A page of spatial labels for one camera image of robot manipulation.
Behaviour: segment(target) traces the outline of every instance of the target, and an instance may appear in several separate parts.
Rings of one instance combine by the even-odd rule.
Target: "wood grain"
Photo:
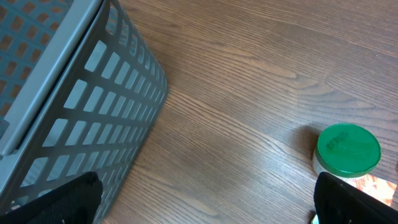
[[[105,223],[308,223],[312,151],[340,122],[398,183],[394,0],[121,3],[170,95]]]

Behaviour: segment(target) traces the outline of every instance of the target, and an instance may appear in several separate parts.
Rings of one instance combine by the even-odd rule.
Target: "laundry basket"
[[[167,93],[116,0],[2,0],[0,214],[93,170],[99,223]]]

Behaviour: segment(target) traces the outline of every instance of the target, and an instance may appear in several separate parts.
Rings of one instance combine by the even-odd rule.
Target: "jar with green lid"
[[[319,136],[312,162],[317,174],[347,179],[366,175],[380,158],[381,147],[373,134],[354,124],[335,124]]]

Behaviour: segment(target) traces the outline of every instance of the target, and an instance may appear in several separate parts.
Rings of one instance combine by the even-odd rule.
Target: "wooden table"
[[[121,2],[170,94],[105,223],[308,223],[318,133],[342,122],[398,183],[396,0]]]

